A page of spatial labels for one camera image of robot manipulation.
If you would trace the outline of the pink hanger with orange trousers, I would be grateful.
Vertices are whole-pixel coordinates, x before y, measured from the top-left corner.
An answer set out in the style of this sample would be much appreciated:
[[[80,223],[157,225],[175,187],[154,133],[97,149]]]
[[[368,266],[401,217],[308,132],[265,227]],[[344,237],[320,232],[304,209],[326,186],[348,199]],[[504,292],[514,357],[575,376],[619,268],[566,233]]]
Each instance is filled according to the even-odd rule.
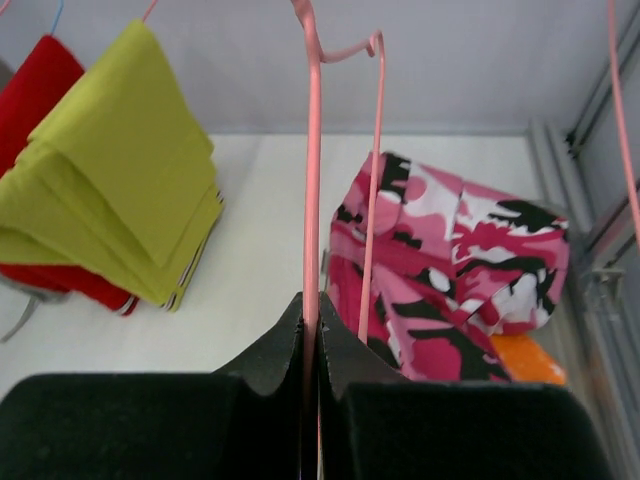
[[[608,50],[610,62],[610,75],[612,85],[613,109],[618,131],[618,141],[623,164],[624,178],[626,182],[628,204],[631,210],[636,244],[639,244],[639,201],[636,189],[635,174],[631,157],[631,149],[627,132],[627,125],[624,115],[623,95],[620,80],[620,69],[618,62],[616,43],[616,13],[615,1],[607,1],[607,26],[608,26]]]

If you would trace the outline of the pink patterned trousers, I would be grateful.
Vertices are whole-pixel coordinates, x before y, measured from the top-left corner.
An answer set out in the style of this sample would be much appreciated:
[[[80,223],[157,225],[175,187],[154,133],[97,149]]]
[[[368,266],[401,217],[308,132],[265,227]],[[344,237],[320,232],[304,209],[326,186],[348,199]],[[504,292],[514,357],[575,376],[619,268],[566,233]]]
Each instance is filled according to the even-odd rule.
[[[372,157],[330,225],[328,294],[357,331]],[[531,201],[380,155],[368,347],[413,381],[516,381],[490,337],[527,335],[558,304],[569,222]]]

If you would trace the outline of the orange white trousers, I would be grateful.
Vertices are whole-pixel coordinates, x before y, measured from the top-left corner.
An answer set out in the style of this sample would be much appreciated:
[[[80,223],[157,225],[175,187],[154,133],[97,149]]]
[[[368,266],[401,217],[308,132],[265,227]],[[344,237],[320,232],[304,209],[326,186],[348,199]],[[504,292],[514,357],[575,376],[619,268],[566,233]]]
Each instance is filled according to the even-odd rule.
[[[564,386],[565,370],[527,335],[492,335],[492,346],[511,374],[519,382]]]

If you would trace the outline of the pink hanger with patterned trousers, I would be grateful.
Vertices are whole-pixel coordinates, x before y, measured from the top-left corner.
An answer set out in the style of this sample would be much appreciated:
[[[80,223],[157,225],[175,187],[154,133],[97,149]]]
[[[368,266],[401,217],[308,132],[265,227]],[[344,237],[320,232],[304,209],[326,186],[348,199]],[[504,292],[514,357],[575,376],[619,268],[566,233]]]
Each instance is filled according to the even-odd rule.
[[[371,289],[373,232],[376,207],[376,180],[380,163],[381,130],[384,113],[386,80],[386,54],[383,33],[380,30],[346,49],[327,52],[321,46],[316,18],[310,1],[294,1],[295,14],[304,32],[309,67],[309,112],[306,160],[306,190],[304,205],[303,242],[303,320],[304,320],[304,367],[303,367],[303,445],[313,453],[318,451],[320,427],[318,420],[317,380],[314,373],[317,327],[319,323],[319,200],[322,136],[322,75],[321,66],[344,61],[361,51],[379,58],[379,79],[375,117],[370,196],[368,204],[367,233],[365,242],[364,274],[361,290],[358,339],[365,343],[368,338],[368,308]]]

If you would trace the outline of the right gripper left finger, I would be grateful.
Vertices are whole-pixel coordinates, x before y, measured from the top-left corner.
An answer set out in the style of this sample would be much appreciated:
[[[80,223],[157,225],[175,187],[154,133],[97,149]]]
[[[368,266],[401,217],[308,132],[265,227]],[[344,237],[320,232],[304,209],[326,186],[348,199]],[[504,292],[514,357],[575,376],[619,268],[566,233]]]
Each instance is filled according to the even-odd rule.
[[[211,373],[42,374],[1,403],[5,479],[296,479],[302,300]]]

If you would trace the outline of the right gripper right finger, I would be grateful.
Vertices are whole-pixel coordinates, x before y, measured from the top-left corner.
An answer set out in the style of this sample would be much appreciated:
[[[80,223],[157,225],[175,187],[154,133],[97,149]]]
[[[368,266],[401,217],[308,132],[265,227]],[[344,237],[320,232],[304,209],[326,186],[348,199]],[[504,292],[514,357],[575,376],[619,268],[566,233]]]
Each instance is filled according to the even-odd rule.
[[[580,402],[548,384],[411,382],[319,297],[327,479],[610,479]]]

